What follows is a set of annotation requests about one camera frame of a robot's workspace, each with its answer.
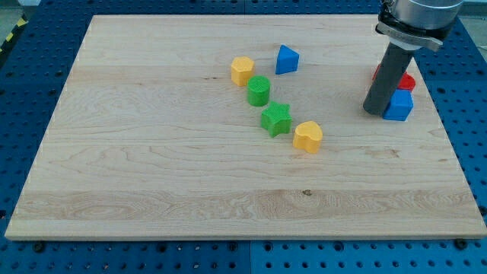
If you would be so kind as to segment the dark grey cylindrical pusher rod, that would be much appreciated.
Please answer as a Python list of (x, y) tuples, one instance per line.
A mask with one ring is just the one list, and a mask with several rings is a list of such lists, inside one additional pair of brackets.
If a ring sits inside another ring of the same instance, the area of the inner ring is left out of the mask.
[(375, 79), (364, 99), (363, 109), (375, 116), (382, 116), (397, 89), (414, 52), (389, 43), (380, 62)]

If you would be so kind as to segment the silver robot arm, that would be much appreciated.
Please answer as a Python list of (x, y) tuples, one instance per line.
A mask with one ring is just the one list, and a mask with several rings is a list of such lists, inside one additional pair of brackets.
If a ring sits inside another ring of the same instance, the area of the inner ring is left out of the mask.
[(389, 38), (363, 109), (384, 114), (415, 51), (437, 52), (450, 33), (463, 0), (383, 0), (377, 33)]

